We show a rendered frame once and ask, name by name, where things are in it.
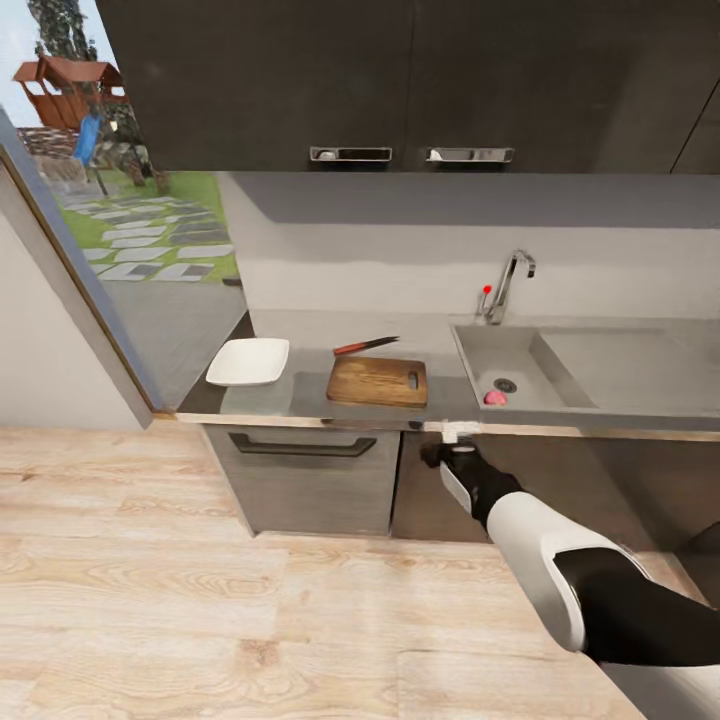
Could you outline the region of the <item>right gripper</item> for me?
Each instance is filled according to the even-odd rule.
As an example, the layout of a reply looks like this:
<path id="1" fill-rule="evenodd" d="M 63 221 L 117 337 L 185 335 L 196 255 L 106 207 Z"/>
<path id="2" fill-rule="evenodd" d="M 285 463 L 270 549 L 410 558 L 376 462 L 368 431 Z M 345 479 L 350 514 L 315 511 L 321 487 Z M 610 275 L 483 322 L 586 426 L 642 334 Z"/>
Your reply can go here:
<path id="1" fill-rule="evenodd" d="M 427 443 L 424 447 L 421 447 L 419 455 L 421 461 L 427 462 L 427 467 L 440 468 L 444 458 L 444 454 L 451 447 L 468 446 L 469 448 L 476 448 L 476 445 L 472 441 L 458 441 L 457 443 Z"/>

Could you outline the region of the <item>bowl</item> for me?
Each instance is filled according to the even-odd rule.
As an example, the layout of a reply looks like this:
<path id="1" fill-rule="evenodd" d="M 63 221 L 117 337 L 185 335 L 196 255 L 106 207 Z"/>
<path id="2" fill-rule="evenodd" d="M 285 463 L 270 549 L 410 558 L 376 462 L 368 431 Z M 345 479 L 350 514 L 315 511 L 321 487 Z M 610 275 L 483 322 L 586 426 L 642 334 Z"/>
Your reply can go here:
<path id="1" fill-rule="evenodd" d="M 261 387 L 277 383 L 289 352 L 288 339 L 225 341 L 210 364 L 206 380 L 222 387 Z"/>

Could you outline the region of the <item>parer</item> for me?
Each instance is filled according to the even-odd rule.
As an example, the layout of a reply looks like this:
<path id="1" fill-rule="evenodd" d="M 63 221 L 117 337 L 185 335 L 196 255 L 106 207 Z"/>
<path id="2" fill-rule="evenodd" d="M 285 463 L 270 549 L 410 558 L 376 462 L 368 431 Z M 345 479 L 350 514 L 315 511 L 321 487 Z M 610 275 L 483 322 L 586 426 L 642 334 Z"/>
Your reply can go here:
<path id="1" fill-rule="evenodd" d="M 347 352 L 349 352 L 349 351 L 355 351 L 355 350 L 359 350 L 359 349 L 364 349 L 364 348 L 367 348 L 368 346 L 372 346 L 372 345 L 374 345 L 374 344 L 378 344 L 378 343 L 386 342 L 386 341 L 390 341 L 390 340 L 393 340 L 393 338 L 392 338 L 392 337 L 386 337 L 386 338 L 377 339 L 377 340 L 372 340 L 372 341 L 367 341 L 367 342 L 360 342 L 360 343 L 357 343 L 357 344 L 354 344 L 354 345 L 348 345 L 348 346 L 346 346 L 346 347 L 342 347 L 342 348 L 339 348 L 339 349 L 335 349 L 334 352 L 335 352 L 336 355 L 344 354 L 344 353 L 347 353 Z"/>

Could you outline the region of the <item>cutting board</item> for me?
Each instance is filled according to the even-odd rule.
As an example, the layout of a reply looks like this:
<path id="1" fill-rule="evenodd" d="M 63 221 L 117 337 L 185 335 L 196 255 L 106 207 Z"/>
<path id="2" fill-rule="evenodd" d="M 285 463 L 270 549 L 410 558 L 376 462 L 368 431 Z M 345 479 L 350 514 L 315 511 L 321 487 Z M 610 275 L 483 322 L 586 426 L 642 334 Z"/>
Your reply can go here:
<path id="1" fill-rule="evenodd" d="M 408 376 L 417 377 L 417 389 Z M 422 361 L 338 355 L 326 389 L 330 400 L 424 408 L 428 404 Z"/>

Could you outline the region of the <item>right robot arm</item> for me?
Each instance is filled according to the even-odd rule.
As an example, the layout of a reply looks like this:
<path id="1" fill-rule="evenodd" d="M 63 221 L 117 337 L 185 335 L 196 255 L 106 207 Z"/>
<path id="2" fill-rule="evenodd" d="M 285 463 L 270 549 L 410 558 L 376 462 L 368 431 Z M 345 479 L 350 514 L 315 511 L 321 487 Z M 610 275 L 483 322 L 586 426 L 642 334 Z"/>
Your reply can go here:
<path id="1" fill-rule="evenodd" d="M 421 461 L 480 521 L 552 638 L 592 659 L 647 720 L 720 720 L 720 612 L 653 583 L 618 545 L 458 441 L 481 430 L 443 423 Z"/>

